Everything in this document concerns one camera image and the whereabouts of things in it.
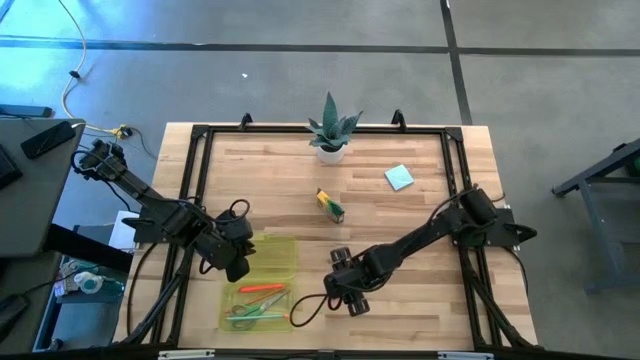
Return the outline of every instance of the white pot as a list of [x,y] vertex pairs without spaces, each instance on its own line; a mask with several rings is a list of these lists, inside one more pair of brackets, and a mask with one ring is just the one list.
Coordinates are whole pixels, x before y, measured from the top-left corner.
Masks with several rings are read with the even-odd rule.
[[324,151],[322,147],[318,146],[316,148],[316,155],[318,155],[318,159],[320,159],[320,161],[325,164],[337,164],[344,157],[344,148],[345,146],[342,145],[342,147],[338,151],[328,152]]

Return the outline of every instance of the potted plant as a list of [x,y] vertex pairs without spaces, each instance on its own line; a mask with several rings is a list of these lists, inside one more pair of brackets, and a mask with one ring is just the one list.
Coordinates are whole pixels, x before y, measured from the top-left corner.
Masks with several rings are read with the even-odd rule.
[[338,120],[338,110],[336,103],[327,93],[327,102],[324,104],[322,114],[322,126],[313,119],[309,119],[307,129],[316,134],[316,138],[309,142],[309,145],[316,147],[318,159],[325,164],[337,164],[344,157],[345,145],[349,143],[349,135],[358,125],[362,111],[358,115],[342,117]]

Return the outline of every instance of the succulent plant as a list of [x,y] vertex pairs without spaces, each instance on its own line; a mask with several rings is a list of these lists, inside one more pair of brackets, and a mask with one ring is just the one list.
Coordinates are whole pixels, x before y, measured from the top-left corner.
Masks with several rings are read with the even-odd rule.
[[324,104],[324,113],[322,115],[322,126],[313,119],[309,119],[309,125],[307,129],[316,134],[316,138],[309,142],[311,146],[321,146],[325,150],[338,150],[343,145],[349,143],[349,135],[355,130],[358,125],[358,119],[360,119],[362,111],[358,115],[351,117],[343,116],[338,120],[338,110],[336,109],[336,103],[331,97],[331,93],[327,93],[327,102]]

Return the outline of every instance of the yellow transparent tray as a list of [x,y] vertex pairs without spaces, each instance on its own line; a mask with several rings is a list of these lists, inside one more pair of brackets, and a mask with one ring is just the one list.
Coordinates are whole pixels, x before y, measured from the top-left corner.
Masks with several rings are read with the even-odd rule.
[[[287,317],[294,303],[293,277],[296,274],[298,253],[296,240],[291,236],[257,234],[251,241],[255,245],[256,253],[247,256],[250,272],[237,283],[227,284],[223,289],[218,317],[218,328],[225,332],[261,333],[261,332],[286,332],[291,331],[291,324]],[[267,289],[255,292],[240,292],[241,288],[249,286],[282,285],[282,290]],[[235,317],[231,310],[234,306],[256,306],[264,303],[271,296],[285,292],[282,298],[258,316],[255,322],[252,320],[236,322],[228,320]]]
[[[240,292],[239,290],[245,286],[260,286],[270,284],[281,284],[282,289],[262,290],[256,292]],[[259,318],[256,320],[231,321],[230,317],[238,318],[238,314],[242,314],[247,308],[252,306],[258,307],[265,301],[285,293],[282,298],[266,309],[263,313],[257,314]],[[237,333],[265,333],[265,332],[286,332],[291,331],[289,323],[289,311],[293,306],[294,293],[293,284],[290,281],[281,282],[247,282],[227,284],[223,290],[222,306],[220,308],[220,316],[218,328],[224,332]]]

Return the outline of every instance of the yellow cable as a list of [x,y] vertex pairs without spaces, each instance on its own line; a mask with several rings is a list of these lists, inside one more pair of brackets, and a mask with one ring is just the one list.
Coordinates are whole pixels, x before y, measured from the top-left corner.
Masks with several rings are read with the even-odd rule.
[[[76,19],[73,17],[73,15],[71,15],[71,12],[69,11],[69,9],[67,9],[67,7],[64,5],[62,0],[58,0],[58,2],[60,3],[60,5],[62,5],[62,8],[64,9],[64,11],[67,12],[69,17],[71,18],[71,21],[73,21],[74,25],[76,26],[76,29],[78,29],[80,38],[82,39],[82,59],[80,60],[80,63],[78,64],[78,66],[76,66],[76,68],[74,69],[75,72],[78,72],[80,71],[80,68],[82,68],[82,65],[84,65],[84,61],[87,58],[87,41],[84,38],[82,29],[80,29],[80,25],[78,25],[78,22],[76,21]],[[67,108],[67,95],[69,95],[69,86],[71,86],[71,82],[73,81],[73,79],[74,79],[73,76],[69,77],[69,81],[67,81],[67,85],[64,87],[64,90],[62,91],[62,98],[61,98],[62,108],[64,109],[64,112],[66,112],[71,119],[75,119],[75,116],[73,116],[69,111],[69,109]]]

